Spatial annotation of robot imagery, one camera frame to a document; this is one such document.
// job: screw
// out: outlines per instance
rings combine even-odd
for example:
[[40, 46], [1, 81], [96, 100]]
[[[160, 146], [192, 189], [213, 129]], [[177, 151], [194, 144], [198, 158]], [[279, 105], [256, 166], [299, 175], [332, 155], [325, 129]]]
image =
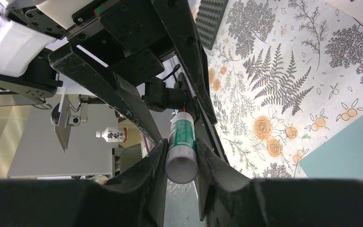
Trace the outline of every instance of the screw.
[[128, 27], [127, 27], [126, 25], [122, 25], [122, 26], [119, 28], [119, 31], [120, 31], [120, 32], [125, 32], [127, 29], [128, 29]]
[[127, 11], [129, 9], [129, 7], [126, 4], [123, 4], [122, 6], [120, 6], [120, 11], [124, 12]]
[[87, 36], [86, 36], [85, 34], [79, 34], [77, 37], [78, 37], [80, 40], [85, 40], [85, 39], [87, 39]]

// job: white wall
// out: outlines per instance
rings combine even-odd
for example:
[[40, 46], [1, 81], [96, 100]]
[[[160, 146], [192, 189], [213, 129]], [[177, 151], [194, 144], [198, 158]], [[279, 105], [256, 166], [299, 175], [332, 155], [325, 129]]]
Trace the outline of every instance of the white wall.
[[88, 122], [73, 127], [64, 153], [50, 120], [51, 110], [33, 108], [28, 117], [8, 176], [91, 175], [112, 172], [112, 147], [96, 131], [117, 126], [114, 110], [88, 105]]

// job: white robot part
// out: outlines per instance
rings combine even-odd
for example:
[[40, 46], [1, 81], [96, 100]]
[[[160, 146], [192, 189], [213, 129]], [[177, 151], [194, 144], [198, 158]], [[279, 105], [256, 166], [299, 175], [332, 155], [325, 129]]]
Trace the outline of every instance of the white robot part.
[[88, 5], [93, 0], [47, 0], [37, 8], [65, 29], [74, 25], [71, 15]]
[[56, 39], [0, 17], [0, 74], [19, 77], [28, 64]]

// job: fern leaf print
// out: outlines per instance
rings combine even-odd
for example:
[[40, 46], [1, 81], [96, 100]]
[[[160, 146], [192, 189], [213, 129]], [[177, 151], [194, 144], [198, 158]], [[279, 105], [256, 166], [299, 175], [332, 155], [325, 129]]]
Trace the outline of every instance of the fern leaf print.
[[268, 48], [265, 59], [262, 59], [263, 50], [261, 50], [257, 59], [253, 56], [243, 66], [246, 68], [249, 84], [253, 84], [251, 91], [258, 91], [254, 100], [261, 97], [265, 98], [261, 102], [261, 106], [281, 105], [282, 114], [292, 107], [292, 115], [294, 116], [301, 110], [300, 104], [303, 99], [314, 88], [311, 86], [304, 90], [301, 89], [310, 74], [311, 67], [304, 75], [298, 77], [292, 51], [289, 65], [284, 69], [281, 48], [282, 45], [279, 44], [272, 59], [270, 57], [271, 47]]

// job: teal surface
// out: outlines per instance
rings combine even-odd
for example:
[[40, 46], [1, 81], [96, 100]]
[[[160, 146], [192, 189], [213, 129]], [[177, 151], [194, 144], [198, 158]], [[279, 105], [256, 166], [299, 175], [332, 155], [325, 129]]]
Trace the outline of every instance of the teal surface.
[[300, 161], [309, 178], [363, 180], [363, 116]]

